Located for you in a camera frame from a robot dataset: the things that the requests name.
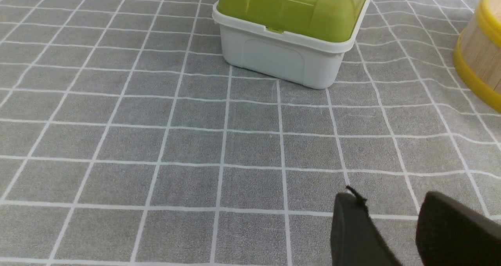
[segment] yellow band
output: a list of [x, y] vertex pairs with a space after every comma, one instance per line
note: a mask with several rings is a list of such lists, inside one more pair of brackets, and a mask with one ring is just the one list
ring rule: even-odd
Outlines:
[[492, 43], [501, 48], [501, 22], [490, 10], [489, 0], [480, 0], [476, 10], [476, 22]]
[[463, 82], [470, 88], [470, 90], [475, 93], [483, 102], [485, 102], [494, 110], [501, 112], [501, 94], [487, 86], [480, 78], [478, 78], [475, 73], [469, 68], [463, 55], [461, 53], [460, 43], [462, 34], [458, 39], [456, 44], [456, 49], [454, 50], [454, 66], [458, 75], [461, 77]]

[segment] plastic storage box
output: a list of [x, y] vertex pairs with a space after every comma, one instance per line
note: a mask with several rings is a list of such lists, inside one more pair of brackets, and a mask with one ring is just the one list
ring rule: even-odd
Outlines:
[[370, 0], [219, 0], [224, 59], [314, 89], [331, 86]]

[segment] wooden bucket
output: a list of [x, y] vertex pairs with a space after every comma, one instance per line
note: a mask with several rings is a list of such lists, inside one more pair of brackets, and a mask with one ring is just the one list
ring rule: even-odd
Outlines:
[[501, 0], [480, 0], [458, 39], [454, 66], [472, 92], [501, 112]]

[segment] white grid line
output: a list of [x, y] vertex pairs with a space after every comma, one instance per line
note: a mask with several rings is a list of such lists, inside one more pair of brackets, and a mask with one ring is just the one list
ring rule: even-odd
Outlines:
[[277, 103], [278, 103], [278, 117], [279, 117], [279, 136], [280, 136], [280, 163], [281, 163], [281, 178], [283, 190], [283, 214], [285, 216], [285, 236], [286, 236], [286, 250], [287, 250], [287, 265], [292, 266], [292, 242], [290, 241], [290, 221], [288, 211], [288, 197], [287, 197], [287, 172], [285, 163], [285, 147], [283, 143], [283, 121], [281, 112], [281, 97], [280, 97], [280, 80], [277, 80]]
[[338, 155], [339, 155], [339, 161], [341, 163], [341, 168], [343, 169], [343, 177], [345, 180], [345, 184], [349, 186], [350, 178], [348, 177], [348, 172], [347, 172], [348, 170], [346, 168], [346, 163], [344, 161], [343, 149], [341, 148], [341, 141], [338, 134], [338, 127], [336, 126], [336, 119], [334, 118], [334, 112], [332, 110], [331, 95], [329, 94], [329, 89], [325, 89], [325, 93], [327, 95], [327, 103], [329, 104], [329, 114], [331, 115], [333, 132], [334, 135], [336, 136], [336, 146], [338, 148]]
[[[408, 3], [408, 6], [410, 7], [410, 9], [413, 11], [414, 14], [417, 14], [414, 10], [414, 7], [412, 7], [411, 4]], [[422, 24], [421, 20], [419, 18], [417, 18], [419, 23], [423, 26], [424, 28], [424, 25]], [[383, 20], [385, 21], [386, 25], [389, 25], [388, 22], [386, 21], [386, 18], [383, 18]], [[390, 32], [392, 33], [393, 37], [398, 40], [397, 36], [395, 35], [395, 33], [393, 32], [393, 30], [391, 30], [390, 28]], [[402, 43], [400, 43], [398, 41], [398, 44], [400, 46], [400, 48], [402, 49], [402, 51], [404, 52], [404, 54], [406, 55], [406, 57], [408, 58], [408, 61], [410, 62], [411, 66], [412, 66], [412, 69], [414, 70], [415, 74], [417, 75], [418, 78], [421, 78], [421, 75], [419, 74], [419, 72], [417, 71], [415, 65], [414, 65], [414, 62], [412, 61], [412, 59], [410, 59], [410, 57], [408, 56], [408, 53], [406, 51], [406, 49], [402, 46]], [[436, 50], [437, 53], [440, 55], [440, 59], [442, 60], [442, 63], [445, 65], [445, 62], [443, 60], [443, 57], [441, 56], [439, 50], [437, 49]], [[431, 100], [431, 102], [433, 103], [433, 107], [435, 107], [435, 110], [437, 111], [438, 115], [440, 116], [440, 119], [442, 120], [442, 123], [444, 124], [445, 126], [445, 129], [447, 130], [447, 133], [450, 134], [449, 135], [449, 138], [451, 139], [452, 141], [452, 144], [454, 146], [454, 149], [456, 150], [457, 154], [458, 154], [458, 157], [460, 158], [460, 161], [461, 163], [463, 164], [463, 166], [466, 168], [466, 170], [468, 170], [468, 164], [466, 163], [465, 161], [465, 158], [463, 157], [459, 147], [458, 147], [458, 144], [456, 143], [456, 140], [454, 139], [454, 137], [452, 136], [452, 133], [451, 133], [451, 129], [449, 128], [449, 125], [447, 124], [447, 121], [445, 120], [445, 117], [443, 116], [442, 112], [440, 111], [440, 108], [435, 104], [435, 99], [433, 99], [433, 96], [431, 95], [429, 89], [428, 89], [428, 86], [426, 85], [426, 83], [424, 81], [421, 81], [421, 84], [422, 86], [424, 87], [424, 90], [426, 91], [426, 94], [428, 95], [429, 99]], [[489, 212], [487, 210], [487, 205], [485, 204], [482, 196], [481, 196], [481, 193], [478, 189], [478, 186], [474, 180], [474, 178], [472, 177], [471, 173], [468, 173], [467, 172], [467, 175], [468, 175], [468, 178], [469, 180], [471, 181], [471, 184], [472, 184], [472, 187], [474, 188], [474, 191], [476, 193], [476, 196], [478, 197], [478, 200], [482, 206], [482, 210], [483, 210], [483, 213], [488, 217], [489, 216]]]
[[159, 126], [159, 125], [131, 125], [131, 124], [119, 124], [119, 123], [84, 123], [84, 122], [70, 122], [70, 121], [39, 121], [39, 120], [18, 120], [18, 119], [5, 119], [0, 118], [2, 122], [10, 123], [37, 123], [37, 124], [56, 124], [56, 125], [78, 125], [78, 126], [96, 126], [96, 127], [127, 127], [127, 128], [148, 128], [148, 129], [174, 129], [174, 130], [195, 130], [204, 132], [234, 132], [241, 134], [283, 134], [287, 136], [318, 136], [323, 138], [343, 138], [343, 139], [381, 139], [381, 138], [392, 138], [395, 136], [399, 139], [430, 139], [441, 136], [458, 136], [465, 139], [471, 143], [477, 143], [479, 145], [498, 145], [499, 143], [494, 141], [476, 141], [470, 139], [462, 134], [458, 133], [439, 133], [432, 135], [406, 135], [406, 134], [378, 134], [378, 135], [339, 135], [339, 134], [317, 134], [317, 133], [297, 133], [297, 132], [278, 132], [278, 131], [258, 131], [258, 130], [235, 130], [235, 129], [212, 129], [212, 128], [201, 128], [201, 127], [185, 127], [185, 126]]
[[231, 75], [233, 75], [233, 66], [229, 67], [229, 77], [227, 84], [226, 93], [226, 103], [224, 108], [224, 129], [222, 133], [222, 145], [221, 145], [221, 159], [220, 159], [220, 169], [218, 172], [218, 191], [216, 193], [216, 211], [214, 214], [213, 223], [213, 237], [211, 241], [211, 255], [209, 257], [210, 263], [215, 263], [216, 259], [216, 248], [218, 247], [218, 229], [219, 229], [219, 216], [220, 216], [220, 206], [222, 197], [222, 181], [224, 177], [224, 157], [226, 155], [226, 142], [228, 133], [228, 119], [229, 119], [229, 103], [230, 103], [230, 92], [231, 92]]
[[[360, 47], [358, 46], [358, 43], [356, 41], [355, 41], [355, 47], [357, 48], [358, 54], [360, 55], [360, 58], [362, 59], [362, 62], [364, 62], [364, 57], [362, 56], [362, 52], [360, 51]], [[369, 77], [369, 79], [371, 81], [373, 81], [372, 76], [370, 75], [369, 70], [367, 69], [367, 66], [365, 65], [365, 63], [363, 63], [363, 66], [364, 66], [364, 70], [365, 70], [367, 76]], [[391, 135], [391, 138], [392, 138], [392, 141], [393, 141], [393, 146], [395, 146], [395, 150], [397, 152], [398, 161], [400, 163], [400, 167], [402, 168], [402, 172], [404, 174], [405, 182], [406, 182], [407, 188], [409, 190], [410, 196], [412, 198], [412, 201], [414, 202], [414, 205], [415, 205], [415, 208], [416, 208], [416, 213], [419, 214], [419, 209], [421, 207], [419, 206], [419, 202], [417, 200], [417, 197], [416, 197], [416, 195], [414, 193], [414, 190], [412, 189], [412, 184], [410, 182], [410, 178], [409, 178], [407, 169], [405, 167], [405, 164], [404, 164], [404, 161], [403, 161], [403, 158], [402, 158], [402, 152], [400, 151], [400, 148], [398, 147], [396, 136], [395, 136], [395, 134], [393, 132], [392, 127], [390, 126], [390, 121], [388, 120], [388, 116], [386, 115], [386, 110], [385, 110], [385, 108], [383, 108], [383, 102], [381, 100], [381, 96], [379, 94], [379, 90], [376, 87], [375, 83], [372, 83], [372, 87], [374, 88], [374, 91], [376, 92], [376, 97], [377, 97], [379, 106], [381, 108], [382, 114], [383, 114], [383, 119], [384, 119], [384, 121], [386, 123], [386, 126], [388, 127], [388, 131], [390, 132], [390, 135]]]

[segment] floor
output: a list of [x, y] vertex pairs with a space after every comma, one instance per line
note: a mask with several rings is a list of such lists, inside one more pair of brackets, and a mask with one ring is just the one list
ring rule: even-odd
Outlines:
[[325, 91], [226, 64], [215, 1], [0, 0], [0, 266], [327, 266], [346, 184], [407, 266], [429, 190], [501, 222], [478, 0], [373, 0]]

